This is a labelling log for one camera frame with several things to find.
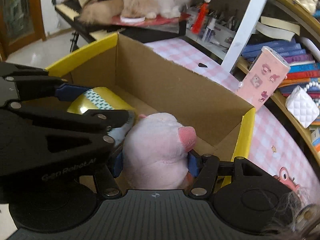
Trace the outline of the gold tape roll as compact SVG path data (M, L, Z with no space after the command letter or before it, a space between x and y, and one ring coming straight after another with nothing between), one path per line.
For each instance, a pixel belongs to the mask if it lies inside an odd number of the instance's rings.
M84 114L88 110L132 111L133 120L136 120L136 110L106 87L95 87L85 91L71 103L67 112Z

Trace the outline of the pink plush pig toy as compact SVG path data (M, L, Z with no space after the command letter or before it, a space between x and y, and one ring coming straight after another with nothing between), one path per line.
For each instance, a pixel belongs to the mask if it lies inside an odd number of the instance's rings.
M186 189L193 182L188 152L196 144L196 131L169 113L140 115L125 137L123 173L138 190Z

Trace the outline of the yellow cardboard box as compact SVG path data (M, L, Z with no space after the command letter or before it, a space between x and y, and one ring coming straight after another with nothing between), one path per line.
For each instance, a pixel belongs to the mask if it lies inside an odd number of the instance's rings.
M48 67L51 76L87 87L107 87L138 114L167 112L195 128L198 154L247 158L255 109L229 89L175 64L151 48L114 33Z

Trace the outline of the pink checkered table mat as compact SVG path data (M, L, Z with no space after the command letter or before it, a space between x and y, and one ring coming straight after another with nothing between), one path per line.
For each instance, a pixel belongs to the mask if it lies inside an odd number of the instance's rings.
M180 38L147 43L161 57L234 91L236 78L210 57ZM291 187L299 186L311 201L319 202L319 179L309 161L284 126L265 107L255 115L249 159L270 175L289 176Z

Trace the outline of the white quilted pearl handbag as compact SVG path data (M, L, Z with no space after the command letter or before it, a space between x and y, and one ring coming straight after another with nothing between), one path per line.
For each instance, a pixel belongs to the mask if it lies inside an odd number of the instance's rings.
M296 86L285 102L286 109L304 128L308 128L319 116L319 103L308 94L308 90L314 87L319 88L319 83Z

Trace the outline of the pink cylindrical pen holder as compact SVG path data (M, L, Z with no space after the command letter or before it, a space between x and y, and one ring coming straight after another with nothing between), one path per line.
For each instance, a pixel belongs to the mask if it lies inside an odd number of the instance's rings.
M259 110L286 78L289 70L290 66L282 56L264 46L235 93Z

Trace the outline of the orange and white cat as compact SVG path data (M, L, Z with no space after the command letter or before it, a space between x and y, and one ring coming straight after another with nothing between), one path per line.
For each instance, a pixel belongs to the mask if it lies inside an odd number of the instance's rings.
M79 21L85 24L110 25L112 18L121 15L125 18L154 19L177 18L181 10L191 0L105 0L87 5L82 10Z

